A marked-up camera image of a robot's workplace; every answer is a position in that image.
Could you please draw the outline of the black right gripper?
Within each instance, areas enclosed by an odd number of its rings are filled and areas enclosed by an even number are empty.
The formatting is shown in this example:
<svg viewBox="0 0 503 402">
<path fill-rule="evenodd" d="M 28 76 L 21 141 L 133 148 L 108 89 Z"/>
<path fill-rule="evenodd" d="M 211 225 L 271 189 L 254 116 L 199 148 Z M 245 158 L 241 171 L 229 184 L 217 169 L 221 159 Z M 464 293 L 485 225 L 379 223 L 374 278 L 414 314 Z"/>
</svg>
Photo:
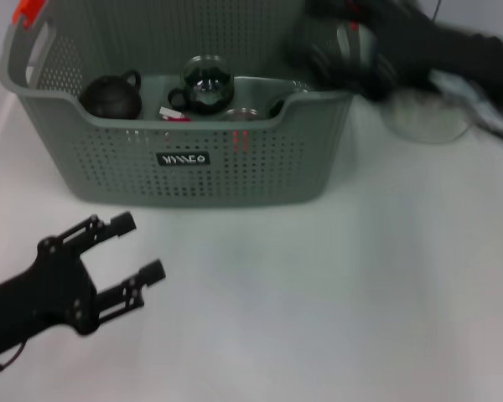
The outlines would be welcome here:
<svg viewBox="0 0 503 402">
<path fill-rule="evenodd" d="M 398 79 L 415 85 L 432 70 L 458 75 L 477 84 L 493 101 L 503 101 L 503 40 L 438 25 L 417 8 L 397 1 L 312 0 L 305 12 L 372 26 L 378 54 Z M 360 36 L 295 39 L 292 64 L 306 70 L 325 90 L 346 90 L 370 101 L 383 101 L 397 81 L 380 71 L 373 48 Z"/>
</svg>

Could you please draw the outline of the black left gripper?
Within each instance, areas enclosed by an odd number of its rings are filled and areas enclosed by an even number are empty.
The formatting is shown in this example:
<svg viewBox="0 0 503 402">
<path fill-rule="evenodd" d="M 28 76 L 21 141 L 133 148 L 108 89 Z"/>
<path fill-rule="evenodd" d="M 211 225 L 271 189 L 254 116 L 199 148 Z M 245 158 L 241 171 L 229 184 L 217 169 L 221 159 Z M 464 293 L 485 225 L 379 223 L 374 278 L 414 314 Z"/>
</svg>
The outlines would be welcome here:
<svg viewBox="0 0 503 402">
<path fill-rule="evenodd" d="M 142 308 L 143 288 L 166 278 L 160 260 L 97 294 L 80 258 L 136 228 L 128 211 L 108 223 L 93 214 L 57 237 L 41 240 L 34 263 L 0 284 L 0 354 L 53 326 L 65 325 L 86 336 L 100 323 Z"/>
</svg>

